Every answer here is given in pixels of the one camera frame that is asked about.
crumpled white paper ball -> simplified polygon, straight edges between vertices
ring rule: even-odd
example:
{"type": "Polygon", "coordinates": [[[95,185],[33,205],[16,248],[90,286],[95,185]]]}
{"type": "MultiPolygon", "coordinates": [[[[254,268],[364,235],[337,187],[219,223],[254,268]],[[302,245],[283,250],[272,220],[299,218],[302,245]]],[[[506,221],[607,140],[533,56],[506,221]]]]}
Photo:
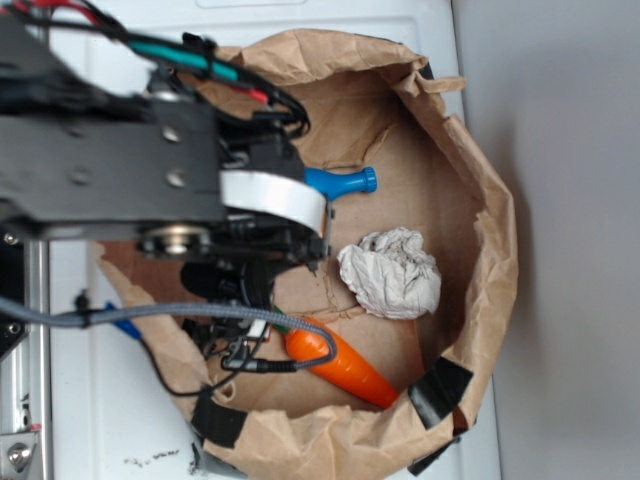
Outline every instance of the crumpled white paper ball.
{"type": "Polygon", "coordinates": [[[420,232],[404,227],[370,233],[340,251],[340,277],[367,313],[406,320],[433,313],[442,277],[423,244],[420,232]]]}

toy carrot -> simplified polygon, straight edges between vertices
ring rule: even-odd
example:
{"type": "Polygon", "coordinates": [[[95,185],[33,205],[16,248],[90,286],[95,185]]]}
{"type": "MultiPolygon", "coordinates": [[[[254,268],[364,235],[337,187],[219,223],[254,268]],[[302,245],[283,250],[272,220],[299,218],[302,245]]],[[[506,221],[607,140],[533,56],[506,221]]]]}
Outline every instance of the toy carrot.
{"type": "MultiPolygon", "coordinates": [[[[305,321],[329,332],[338,347],[338,353],[333,360],[311,367],[309,370],[378,407],[388,408],[393,404],[398,398],[398,392],[351,345],[337,333],[325,327],[322,322],[310,317],[306,317],[305,321]]],[[[274,328],[284,334],[285,348],[294,360],[310,360],[329,352],[329,347],[318,335],[304,330],[290,330],[278,325],[274,325],[274,328]]]]}

brown paper bag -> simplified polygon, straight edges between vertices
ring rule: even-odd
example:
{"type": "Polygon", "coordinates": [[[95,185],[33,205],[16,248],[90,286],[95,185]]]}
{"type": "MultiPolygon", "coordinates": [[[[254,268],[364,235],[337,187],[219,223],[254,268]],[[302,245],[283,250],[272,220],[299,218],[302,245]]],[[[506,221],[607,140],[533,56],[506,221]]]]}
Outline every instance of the brown paper bag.
{"type": "MultiPolygon", "coordinates": [[[[459,118],[445,116],[439,93],[464,81],[424,78],[427,59],[402,45],[294,30],[221,54],[305,105],[312,131],[297,146],[307,166],[376,169],[376,193],[334,203],[333,252],[372,231],[419,230],[442,273],[442,293],[433,316],[393,321],[364,313],[341,282],[335,256],[316,274],[301,267],[277,280],[282,310],[327,322],[404,392],[386,411],[308,372],[244,374],[214,401],[176,405],[207,452],[250,478],[384,478],[476,420],[516,294],[511,195],[459,118]]],[[[226,88],[186,81],[234,113],[253,107],[226,88]]],[[[130,245],[107,244],[100,264],[127,305],[190,299],[178,265],[136,257],[130,245]]],[[[216,380],[215,362],[205,363],[174,319],[136,322],[173,388],[216,380]]],[[[274,335],[260,356],[285,358],[281,338],[274,335]]]]}

red wire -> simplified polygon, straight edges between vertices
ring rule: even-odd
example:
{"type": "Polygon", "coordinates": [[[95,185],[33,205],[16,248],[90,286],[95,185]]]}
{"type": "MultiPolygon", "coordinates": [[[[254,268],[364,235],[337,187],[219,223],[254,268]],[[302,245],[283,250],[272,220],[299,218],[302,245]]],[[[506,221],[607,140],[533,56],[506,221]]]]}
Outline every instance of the red wire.
{"type": "Polygon", "coordinates": [[[98,20],[98,18],[93,14],[93,12],[91,12],[91,10],[83,7],[82,5],[72,3],[69,0],[31,0],[29,3],[23,3],[20,0],[14,0],[13,5],[23,12],[29,11],[30,6],[34,6],[36,8],[67,7],[82,13],[82,15],[84,15],[92,24],[100,24],[100,20],[98,20]]]}
{"type": "Polygon", "coordinates": [[[238,87],[231,87],[231,89],[234,90],[235,92],[244,93],[245,95],[248,95],[254,100],[257,100],[258,102],[263,103],[265,105],[269,103],[269,96],[261,90],[258,90],[255,88],[238,88],[238,87]]]}

blue cable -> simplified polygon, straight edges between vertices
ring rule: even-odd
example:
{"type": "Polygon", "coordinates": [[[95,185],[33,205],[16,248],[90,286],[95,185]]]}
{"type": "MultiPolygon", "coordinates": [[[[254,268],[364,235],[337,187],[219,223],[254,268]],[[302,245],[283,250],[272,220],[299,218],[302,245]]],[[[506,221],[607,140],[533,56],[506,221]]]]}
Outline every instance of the blue cable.
{"type": "MultiPolygon", "coordinates": [[[[131,49],[136,53],[162,58],[171,63],[199,68],[200,70],[206,70],[208,68],[207,59],[197,53],[185,52],[166,45],[157,45],[140,41],[129,42],[129,47],[131,47],[131,49]]],[[[226,78],[227,80],[238,81],[238,72],[219,62],[213,62],[211,73],[218,77],[226,78]]]]}

